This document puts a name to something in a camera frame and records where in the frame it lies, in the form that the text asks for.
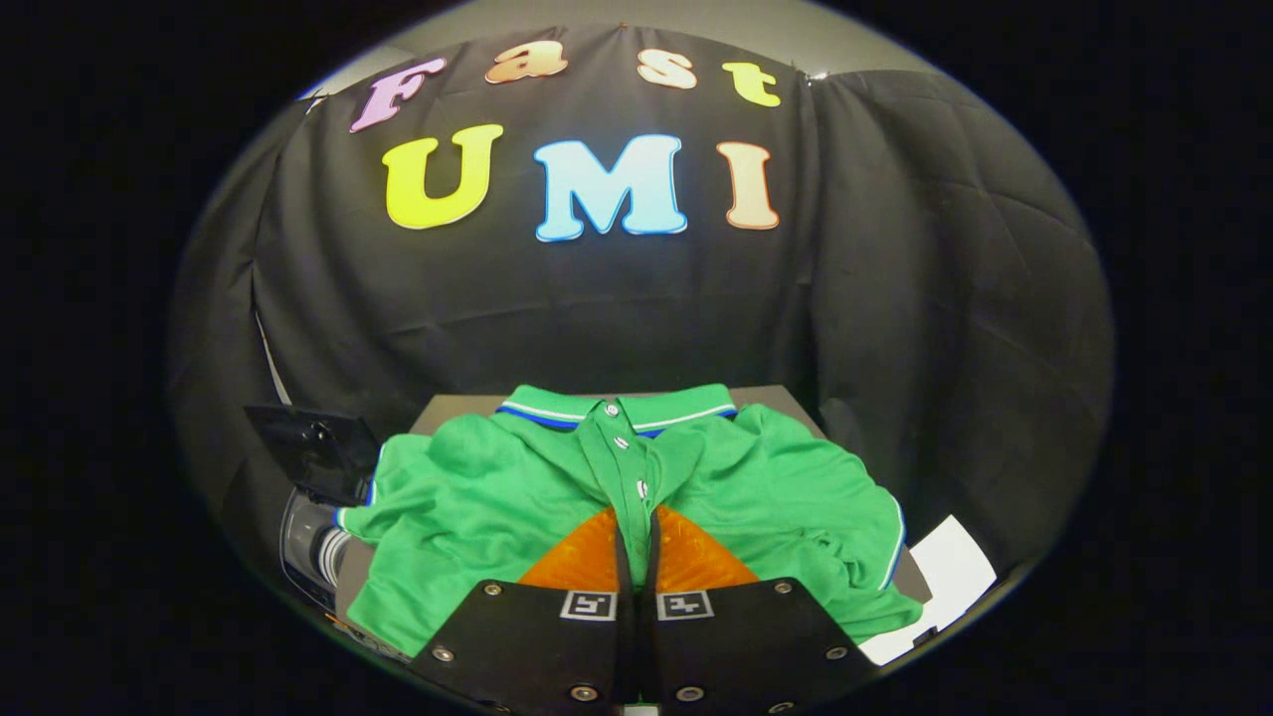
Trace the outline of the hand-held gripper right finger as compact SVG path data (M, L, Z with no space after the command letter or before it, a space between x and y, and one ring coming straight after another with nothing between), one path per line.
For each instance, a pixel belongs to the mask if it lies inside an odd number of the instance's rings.
M662 715L810 715L877 677L805 584L757 577L696 524L656 508L642 702Z

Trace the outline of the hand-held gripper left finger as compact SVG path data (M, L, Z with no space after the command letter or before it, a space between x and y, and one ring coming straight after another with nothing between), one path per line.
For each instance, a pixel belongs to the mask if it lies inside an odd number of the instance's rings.
M639 646L617 512L583 521L517 580L477 581L411 671L489 712L622 713L639 696Z

